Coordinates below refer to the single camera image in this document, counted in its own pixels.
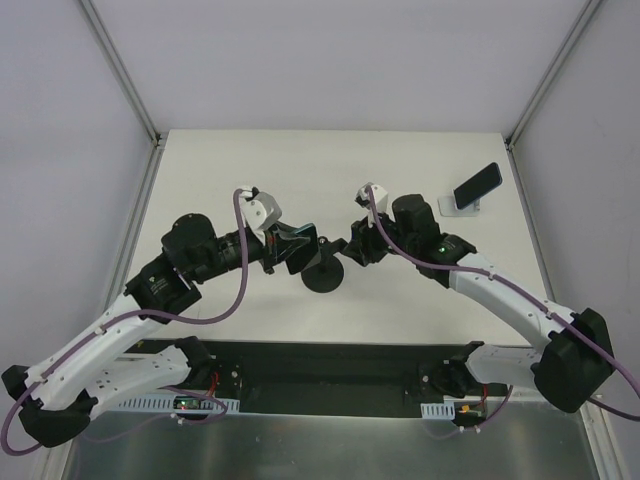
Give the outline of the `blue smartphone black screen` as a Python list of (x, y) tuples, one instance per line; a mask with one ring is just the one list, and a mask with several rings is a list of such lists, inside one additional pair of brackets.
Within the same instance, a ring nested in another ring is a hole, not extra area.
[(492, 162), (453, 190), (456, 205), (462, 209), (480, 200), (502, 184), (499, 165)]

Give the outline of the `white folding phone stand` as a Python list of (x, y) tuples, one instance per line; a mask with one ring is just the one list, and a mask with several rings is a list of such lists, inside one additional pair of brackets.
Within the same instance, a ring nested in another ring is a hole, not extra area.
[(438, 209), (442, 217), (476, 217), (480, 213), (480, 200), (459, 209), (453, 195), (440, 196), (437, 199)]

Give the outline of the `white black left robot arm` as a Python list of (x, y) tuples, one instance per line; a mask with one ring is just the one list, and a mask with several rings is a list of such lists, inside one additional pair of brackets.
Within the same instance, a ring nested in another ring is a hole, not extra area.
[(2, 426), (3, 450), (8, 429), (18, 419), (37, 447), (54, 448), (80, 435), (110, 407), (149, 390), (202, 382), (214, 371), (214, 361), (195, 336), (175, 340), (160, 353), (131, 367), (116, 359), (138, 341), (170, 322), (188, 324), (184, 311), (198, 302), (199, 286), (240, 270), (240, 289), (231, 307), (211, 318), (218, 323), (240, 306), (250, 263), (264, 271), (285, 263), (295, 275), (319, 258), (317, 229), (309, 223), (292, 227), (279, 221), (247, 221), (216, 235), (211, 221), (191, 213), (177, 219), (161, 239), (161, 253), (125, 286), (111, 306), (66, 347), (39, 364), (13, 365), (2, 374), (14, 399)]

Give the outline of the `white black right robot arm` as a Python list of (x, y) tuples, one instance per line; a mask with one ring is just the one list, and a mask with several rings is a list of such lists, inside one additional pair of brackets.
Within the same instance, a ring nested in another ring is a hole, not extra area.
[(504, 384), (535, 389), (557, 409), (574, 413), (613, 374), (613, 349), (600, 314), (576, 313), (508, 279), (472, 244), (442, 232), (419, 194), (390, 202), (382, 187), (368, 183), (355, 201), (367, 215), (353, 223), (345, 256), (366, 267), (399, 255), (421, 275), (487, 309), (528, 343), (523, 348), (467, 344), (430, 373), (438, 392), (462, 398), (481, 384)]

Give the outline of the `black round-base phone holder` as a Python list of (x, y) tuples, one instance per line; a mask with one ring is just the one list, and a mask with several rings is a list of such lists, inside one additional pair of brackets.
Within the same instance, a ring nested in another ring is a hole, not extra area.
[(329, 241), (325, 237), (319, 239), (319, 261), (301, 273), (305, 287), (312, 292), (326, 294), (335, 291), (344, 279), (344, 267), (336, 257), (347, 246), (340, 238)]

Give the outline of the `teal smartphone black screen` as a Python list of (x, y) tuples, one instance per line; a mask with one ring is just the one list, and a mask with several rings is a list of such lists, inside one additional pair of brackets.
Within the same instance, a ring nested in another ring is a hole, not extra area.
[(316, 226), (308, 223), (288, 233), (293, 252), (285, 263), (291, 275), (302, 273), (315, 266), (321, 259), (320, 246)]

